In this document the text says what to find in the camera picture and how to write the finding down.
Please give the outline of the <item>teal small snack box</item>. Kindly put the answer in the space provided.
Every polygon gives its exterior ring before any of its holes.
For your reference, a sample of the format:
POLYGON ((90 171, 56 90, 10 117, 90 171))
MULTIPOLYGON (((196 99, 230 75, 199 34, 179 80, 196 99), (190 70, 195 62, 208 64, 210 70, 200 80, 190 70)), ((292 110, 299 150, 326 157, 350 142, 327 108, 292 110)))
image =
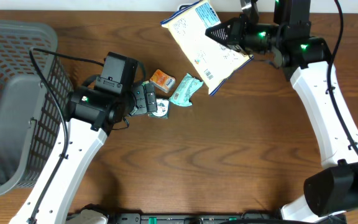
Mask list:
POLYGON ((170 102, 167 99, 156 95, 155 87, 150 82, 143 82, 145 88, 145 96, 147 100, 147 115, 153 118, 168 119, 170 102))

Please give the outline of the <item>orange small snack box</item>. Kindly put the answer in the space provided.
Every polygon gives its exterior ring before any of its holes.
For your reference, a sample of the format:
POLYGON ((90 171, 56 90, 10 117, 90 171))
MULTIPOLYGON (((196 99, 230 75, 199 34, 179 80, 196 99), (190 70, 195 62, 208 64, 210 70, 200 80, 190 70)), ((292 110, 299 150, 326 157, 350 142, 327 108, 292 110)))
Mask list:
POLYGON ((168 93, 174 87, 176 79, 157 69, 151 76, 149 82, 164 93, 168 93))

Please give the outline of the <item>yellow snack bag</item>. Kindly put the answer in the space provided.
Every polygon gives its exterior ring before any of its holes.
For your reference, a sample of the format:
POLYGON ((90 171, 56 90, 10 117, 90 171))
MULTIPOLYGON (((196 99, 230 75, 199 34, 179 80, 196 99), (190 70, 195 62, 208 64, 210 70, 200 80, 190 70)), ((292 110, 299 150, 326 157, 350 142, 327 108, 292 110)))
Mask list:
POLYGON ((168 29, 214 95, 223 83, 251 57, 233 51, 205 35, 206 29, 221 23, 208 0, 195 2, 160 22, 168 29))

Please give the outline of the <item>teal snack packet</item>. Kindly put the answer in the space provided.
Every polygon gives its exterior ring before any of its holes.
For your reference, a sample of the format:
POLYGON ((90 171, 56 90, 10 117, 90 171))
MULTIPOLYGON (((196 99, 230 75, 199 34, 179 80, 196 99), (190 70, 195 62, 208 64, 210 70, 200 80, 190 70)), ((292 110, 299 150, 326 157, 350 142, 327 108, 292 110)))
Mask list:
POLYGON ((187 73, 183 77, 177 89, 174 91, 173 95, 169 98, 169 101, 177 106, 191 106, 192 102, 190 101, 190 98, 203 86, 203 83, 204 82, 187 73))

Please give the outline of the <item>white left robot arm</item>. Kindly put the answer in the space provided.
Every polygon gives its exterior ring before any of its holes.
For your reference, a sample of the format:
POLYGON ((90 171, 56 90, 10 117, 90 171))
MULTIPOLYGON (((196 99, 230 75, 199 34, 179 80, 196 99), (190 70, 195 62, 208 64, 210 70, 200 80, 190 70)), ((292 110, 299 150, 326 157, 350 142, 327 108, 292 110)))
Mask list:
POLYGON ((126 116, 157 109, 154 86, 143 83, 117 94, 86 86, 68 102, 68 121, 58 132, 52 152, 25 204, 11 223, 107 223, 108 215, 85 210, 69 217, 78 187, 113 126, 126 116))

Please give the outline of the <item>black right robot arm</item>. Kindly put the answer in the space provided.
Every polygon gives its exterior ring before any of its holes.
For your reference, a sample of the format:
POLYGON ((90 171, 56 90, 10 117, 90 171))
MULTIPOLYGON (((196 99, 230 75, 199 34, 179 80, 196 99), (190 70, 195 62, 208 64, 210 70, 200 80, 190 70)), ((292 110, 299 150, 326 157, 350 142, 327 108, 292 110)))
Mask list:
POLYGON ((358 128, 337 84, 335 51, 310 30, 309 14, 295 11, 275 13, 272 24, 241 14, 205 32, 236 52, 273 53, 305 106, 323 169, 304 181, 300 198, 280 209, 282 223, 319 223, 358 208, 358 128))

